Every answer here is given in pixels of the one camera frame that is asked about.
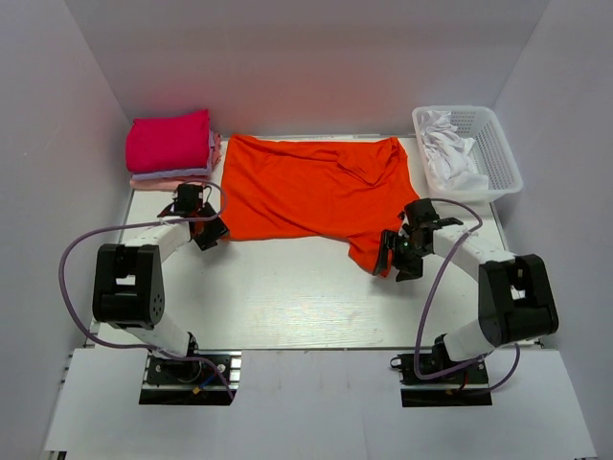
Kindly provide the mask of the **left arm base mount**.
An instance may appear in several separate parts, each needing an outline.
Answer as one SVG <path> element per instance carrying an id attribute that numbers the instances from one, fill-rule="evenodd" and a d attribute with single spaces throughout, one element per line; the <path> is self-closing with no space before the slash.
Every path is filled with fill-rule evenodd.
<path id="1" fill-rule="evenodd" d="M 233 395 L 239 386 L 241 351 L 198 350 L 216 367 L 200 362 L 184 362 L 149 355 L 139 397 L 139 405 L 229 406 L 232 398 L 219 372 Z"/>

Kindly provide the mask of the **orange t-shirt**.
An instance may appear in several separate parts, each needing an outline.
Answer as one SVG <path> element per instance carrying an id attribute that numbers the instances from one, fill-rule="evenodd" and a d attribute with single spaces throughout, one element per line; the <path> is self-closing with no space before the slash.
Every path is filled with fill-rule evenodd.
<path id="1" fill-rule="evenodd" d="M 404 206 L 420 197 L 396 137 L 291 142 L 234 135 L 221 188 L 230 240 L 343 241 L 367 272 L 375 269 L 381 232 L 397 230 Z"/>

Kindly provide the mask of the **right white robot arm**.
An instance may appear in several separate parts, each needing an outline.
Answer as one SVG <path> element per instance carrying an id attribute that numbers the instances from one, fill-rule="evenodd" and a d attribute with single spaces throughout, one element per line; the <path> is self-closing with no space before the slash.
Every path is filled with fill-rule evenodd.
<path id="1" fill-rule="evenodd" d="M 516 255 L 480 237 L 483 221 L 467 227 L 458 218 L 443 218 L 430 198 L 407 204 L 398 230 L 384 230 L 373 274 L 397 270 L 398 282 L 423 274 L 423 260 L 442 258 L 423 313 L 427 314 L 450 265 L 477 284 L 477 315 L 461 328 L 436 338 L 426 365 L 416 363 L 421 380 L 457 380 L 467 366 L 496 349 L 523 340 L 555 334 L 559 318 L 544 261 L 535 254 Z"/>

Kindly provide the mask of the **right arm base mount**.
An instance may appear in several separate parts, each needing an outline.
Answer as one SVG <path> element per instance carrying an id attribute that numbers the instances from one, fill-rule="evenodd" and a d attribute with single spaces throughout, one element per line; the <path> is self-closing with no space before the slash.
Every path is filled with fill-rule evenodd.
<path id="1" fill-rule="evenodd" d="M 390 360 L 398 372 L 403 408 L 449 408 L 491 406 L 488 371 L 483 361 L 438 379 L 419 379 L 414 355 L 400 354 Z"/>

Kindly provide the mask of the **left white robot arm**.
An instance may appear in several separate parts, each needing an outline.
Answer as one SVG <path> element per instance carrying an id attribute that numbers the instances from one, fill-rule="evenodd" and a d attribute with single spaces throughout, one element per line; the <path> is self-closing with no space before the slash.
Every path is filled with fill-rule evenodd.
<path id="1" fill-rule="evenodd" d="M 206 251 L 229 234 L 205 193 L 212 188 L 180 184 L 154 226 L 124 243 L 105 244 L 97 254 L 92 305 L 96 321 L 137 337 L 159 357 L 172 356 L 170 371 L 183 382 L 200 376 L 203 361 L 193 352 L 193 334 L 165 313 L 162 264 L 185 244 Z"/>

